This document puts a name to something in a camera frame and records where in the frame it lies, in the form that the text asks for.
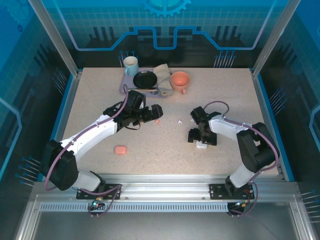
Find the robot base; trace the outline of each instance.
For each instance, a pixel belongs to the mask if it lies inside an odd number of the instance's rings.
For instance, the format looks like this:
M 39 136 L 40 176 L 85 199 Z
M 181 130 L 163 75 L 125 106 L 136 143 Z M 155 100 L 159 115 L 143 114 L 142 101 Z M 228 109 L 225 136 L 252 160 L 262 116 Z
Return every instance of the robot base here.
M 114 187 L 116 187 L 118 185 L 119 184 L 105 184 L 103 192 L 105 192 L 105 191 L 107 191 L 109 189 L 112 189 L 112 188 L 114 188 Z M 104 200 L 112 200 L 113 197 L 115 196 L 115 193 L 116 193 L 116 190 L 110 192 L 107 195 L 104 195 L 103 199 Z M 115 197 L 115 200 L 119 200 L 120 199 L 120 193 L 121 193 L 121 188 L 120 188 L 120 192 Z M 98 196 L 96 196 L 96 195 L 87 194 L 86 192 L 81 191 L 80 189 L 76 193 L 76 199 L 78 199 L 78 200 L 95 200 L 97 197 Z
M 255 199 L 255 194 L 252 185 L 244 185 L 237 189 L 232 196 L 229 195 L 226 190 L 225 184 L 209 184 L 209 192 L 211 200 L 247 200 L 248 195 L 244 192 L 248 190 L 250 192 L 250 200 Z

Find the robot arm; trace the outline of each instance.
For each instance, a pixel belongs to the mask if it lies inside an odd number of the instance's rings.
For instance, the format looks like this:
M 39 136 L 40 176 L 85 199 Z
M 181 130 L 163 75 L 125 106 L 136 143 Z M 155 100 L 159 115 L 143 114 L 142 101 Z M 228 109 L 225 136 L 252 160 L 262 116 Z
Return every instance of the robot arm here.
M 221 113 L 207 114 L 202 107 L 197 107 L 191 112 L 191 116 L 198 128 L 189 131 L 189 143 L 197 140 L 197 146 L 203 144 L 216 146 L 217 134 L 238 142 L 242 164 L 225 180 L 225 188 L 230 196 L 246 185 L 257 172 L 275 161 L 276 156 L 273 150 L 262 137 L 243 125 L 237 125 L 232 120 L 225 119 Z M 261 122 L 245 125 L 262 133 L 275 147 L 278 156 L 280 155 L 266 125 Z
M 77 163 L 80 161 L 81 157 L 100 141 L 115 134 L 122 128 L 129 126 L 129 124 L 136 126 L 140 123 L 156 120 L 163 115 L 161 106 L 155 104 L 152 105 L 151 110 L 149 110 L 149 107 L 145 106 L 146 96 L 136 91 L 130 91 L 128 93 L 127 103 L 122 112 L 113 120 L 98 124 L 115 115 L 120 109 L 117 108 L 119 104 L 123 103 L 119 102 L 107 108 L 103 112 L 103 115 L 85 129 L 88 129 L 93 125 L 96 125 L 96 127 L 83 133 L 62 154 L 61 159 L 54 166 L 49 179 L 61 191 L 69 189 L 70 187 L 76 187 L 99 193 L 100 189 L 104 189 L 104 186 L 101 186 L 103 184 L 103 179 L 94 172 L 78 171 Z M 82 132 L 83 130 L 61 142 L 51 140 L 46 144 L 40 168 L 40 172 L 44 176 L 47 176 L 54 159 L 62 149 Z

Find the glass panel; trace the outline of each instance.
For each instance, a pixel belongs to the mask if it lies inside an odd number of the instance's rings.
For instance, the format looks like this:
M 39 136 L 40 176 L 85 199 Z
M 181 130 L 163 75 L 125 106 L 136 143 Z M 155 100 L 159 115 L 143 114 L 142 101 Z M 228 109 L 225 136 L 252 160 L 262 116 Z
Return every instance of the glass panel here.
M 261 71 L 271 114 L 302 193 L 320 192 L 319 10 L 318 1 L 300 2 Z
M 287 0 L 43 2 L 80 68 L 120 67 L 127 55 L 144 67 L 248 68 Z
M 28 1 L 1 1 L 0 21 L 0 232 L 11 240 L 39 169 L 22 157 L 40 160 L 70 73 Z

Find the gear logo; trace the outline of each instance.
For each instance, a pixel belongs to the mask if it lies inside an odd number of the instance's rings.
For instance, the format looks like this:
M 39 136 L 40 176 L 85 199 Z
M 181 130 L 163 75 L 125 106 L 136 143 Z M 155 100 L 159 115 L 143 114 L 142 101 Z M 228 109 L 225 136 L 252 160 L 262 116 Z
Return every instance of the gear logo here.
M 21 24 L 29 16 L 29 3 L 27 0 L 0 0 L 0 8 L 6 7 L 11 17 Z
M 144 5 L 144 10 L 149 10 L 150 14 L 156 14 L 157 17 L 174 14 L 180 14 L 181 10 L 186 10 L 187 4 L 191 4 L 191 0 L 140 0 Z

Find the small white object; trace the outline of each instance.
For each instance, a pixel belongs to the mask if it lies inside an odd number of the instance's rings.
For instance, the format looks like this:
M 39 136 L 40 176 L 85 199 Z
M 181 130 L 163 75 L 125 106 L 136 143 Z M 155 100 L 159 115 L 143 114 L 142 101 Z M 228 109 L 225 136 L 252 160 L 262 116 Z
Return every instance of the small white object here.
M 208 144 L 202 143 L 200 141 L 196 141 L 195 145 L 197 149 L 206 149 L 208 147 Z

